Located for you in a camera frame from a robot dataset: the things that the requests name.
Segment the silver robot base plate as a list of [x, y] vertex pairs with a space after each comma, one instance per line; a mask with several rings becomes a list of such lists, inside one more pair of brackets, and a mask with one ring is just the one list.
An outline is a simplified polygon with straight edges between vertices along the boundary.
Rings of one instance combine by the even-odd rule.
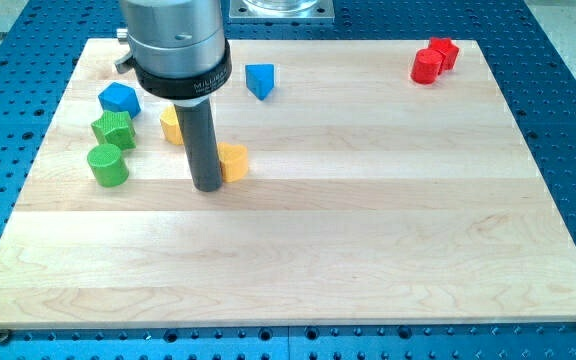
[[230, 23], [328, 24], [335, 20], [333, 0], [230, 0]]

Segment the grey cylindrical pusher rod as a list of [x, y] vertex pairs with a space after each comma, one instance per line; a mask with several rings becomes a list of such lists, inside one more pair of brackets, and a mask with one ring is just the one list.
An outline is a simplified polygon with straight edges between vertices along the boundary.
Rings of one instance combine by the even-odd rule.
[[196, 189], [213, 192], [222, 186], [222, 171], [210, 99], [174, 102], [188, 164]]

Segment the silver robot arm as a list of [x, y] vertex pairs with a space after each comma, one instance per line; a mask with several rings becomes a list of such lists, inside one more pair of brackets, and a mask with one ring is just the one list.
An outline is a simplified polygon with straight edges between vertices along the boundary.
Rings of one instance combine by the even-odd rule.
[[210, 95], [232, 72], [231, 53], [217, 0], [120, 0], [129, 46], [115, 62], [134, 71], [148, 93], [174, 104], [196, 189], [222, 186]]

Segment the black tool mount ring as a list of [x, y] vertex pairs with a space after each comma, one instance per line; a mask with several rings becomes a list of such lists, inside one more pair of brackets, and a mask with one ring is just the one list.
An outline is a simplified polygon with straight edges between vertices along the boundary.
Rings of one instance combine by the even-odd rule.
[[138, 83], [147, 92], [168, 100], [190, 100], [210, 95], [229, 80], [232, 73], [230, 43], [226, 40], [222, 59], [210, 70], [186, 78], [164, 78], [144, 70], [132, 59]]

